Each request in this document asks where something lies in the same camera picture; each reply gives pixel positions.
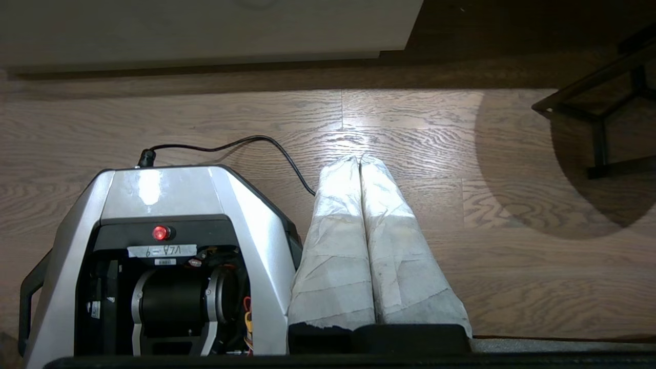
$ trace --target silver robot casing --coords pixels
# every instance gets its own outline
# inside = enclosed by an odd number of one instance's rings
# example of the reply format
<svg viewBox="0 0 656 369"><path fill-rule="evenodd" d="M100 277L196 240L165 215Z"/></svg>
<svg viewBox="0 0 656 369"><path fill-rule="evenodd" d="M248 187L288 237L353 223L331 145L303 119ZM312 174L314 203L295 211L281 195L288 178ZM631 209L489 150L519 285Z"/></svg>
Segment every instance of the silver robot casing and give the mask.
<svg viewBox="0 0 656 369"><path fill-rule="evenodd" d="M94 229L125 219L216 215L231 220L248 271L255 354L284 355L295 263L279 215L227 167L154 167L99 173L62 221L24 368L74 355L76 283Z"/></svg>

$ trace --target handwritten label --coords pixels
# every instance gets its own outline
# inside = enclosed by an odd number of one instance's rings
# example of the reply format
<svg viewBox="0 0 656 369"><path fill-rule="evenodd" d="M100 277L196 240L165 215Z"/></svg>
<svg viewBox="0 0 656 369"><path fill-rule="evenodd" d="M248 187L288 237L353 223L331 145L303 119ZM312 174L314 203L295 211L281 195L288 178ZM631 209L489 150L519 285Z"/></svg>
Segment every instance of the handwritten label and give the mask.
<svg viewBox="0 0 656 369"><path fill-rule="evenodd" d="M196 245L129 246L127 254L129 257L195 256L197 247Z"/></svg>

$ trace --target person's leg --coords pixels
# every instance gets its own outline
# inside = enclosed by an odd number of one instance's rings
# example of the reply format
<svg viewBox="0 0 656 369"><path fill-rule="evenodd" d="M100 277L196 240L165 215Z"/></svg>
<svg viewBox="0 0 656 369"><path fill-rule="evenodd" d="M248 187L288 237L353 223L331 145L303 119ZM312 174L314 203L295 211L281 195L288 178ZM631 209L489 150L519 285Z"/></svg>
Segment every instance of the person's leg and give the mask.
<svg viewBox="0 0 656 369"><path fill-rule="evenodd" d="M378 323L472 327L435 261L417 218L385 164L360 163L362 201Z"/></svg>
<svg viewBox="0 0 656 369"><path fill-rule="evenodd" d="M321 170L288 317L290 326L349 330L375 322L355 156Z"/></svg>

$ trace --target wire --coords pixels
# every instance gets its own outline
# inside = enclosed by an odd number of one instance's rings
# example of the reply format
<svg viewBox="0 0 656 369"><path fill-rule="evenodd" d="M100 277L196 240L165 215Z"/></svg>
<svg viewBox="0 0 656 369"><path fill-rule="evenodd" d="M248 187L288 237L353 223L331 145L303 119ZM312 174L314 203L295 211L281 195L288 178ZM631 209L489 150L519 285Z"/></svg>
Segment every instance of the wire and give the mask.
<svg viewBox="0 0 656 369"><path fill-rule="evenodd" d="M253 316L251 313L251 296L244 297L244 324L246 325L246 336L244 342L248 346L248 355L251 356L255 351L253 349Z"/></svg>
<svg viewBox="0 0 656 369"><path fill-rule="evenodd" d="M284 156L285 159L289 162L289 165L291 165L291 168L294 169L294 172L296 173L296 176L298 176L298 179L300 179L300 182L303 184L303 187L312 195L315 196L316 193L310 188L308 183L305 181L305 178L303 178L303 175L300 174L300 171L298 170L298 167L296 166L296 163L294 163L294 160L289 156L287 151L278 143L276 140L269 136L264 136L264 135L255 135L255 136L248 136L244 137L243 139L236 140L234 142L231 142L229 144L225 144L223 146L219 147L214 147L214 148L205 148L205 147L200 147L200 146L194 146L194 145L187 145L187 144L160 144L160 145L155 145L149 149L146 149L142 151L141 153L141 158L139 159L139 166L140 167L151 167L153 166L155 162L155 151L156 150L161 150L164 148L186 148L189 150L196 150L196 151L204 151L204 152L217 152L221 150L225 150L227 148L231 148L233 146L237 146L239 144L243 143L251 143L255 141L267 141L271 144L273 144Z"/></svg>

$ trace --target red wire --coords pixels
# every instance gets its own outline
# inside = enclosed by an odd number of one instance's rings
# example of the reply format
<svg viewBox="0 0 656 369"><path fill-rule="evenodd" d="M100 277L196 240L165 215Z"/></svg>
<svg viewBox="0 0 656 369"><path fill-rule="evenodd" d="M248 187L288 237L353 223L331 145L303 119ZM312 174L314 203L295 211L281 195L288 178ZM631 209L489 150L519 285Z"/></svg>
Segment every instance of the red wire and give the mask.
<svg viewBox="0 0 656 369"><path fill-rule="evenodd" d="M244 310L248 313L251 311L251 296L244 297Z"/></svg>

